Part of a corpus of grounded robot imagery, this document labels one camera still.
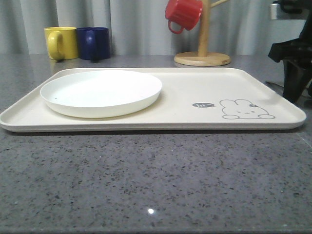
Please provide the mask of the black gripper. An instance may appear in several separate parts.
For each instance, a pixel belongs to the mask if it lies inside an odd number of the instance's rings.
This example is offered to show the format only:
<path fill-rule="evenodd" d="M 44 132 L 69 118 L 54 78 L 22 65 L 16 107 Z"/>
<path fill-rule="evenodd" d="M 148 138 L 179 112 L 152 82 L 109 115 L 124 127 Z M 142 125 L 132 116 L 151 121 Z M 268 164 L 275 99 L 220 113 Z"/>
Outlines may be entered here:
<path fill-rule="evenodd" d="M 312 2 L 310 0 L 275 0 L 270 5 L 272 20 L 305 19 L 299 37 L 285 42 L 274 43 L 269 57 L 283 61 L 283 97 L 297 102 L 304 91 L 312 93 Z"/>

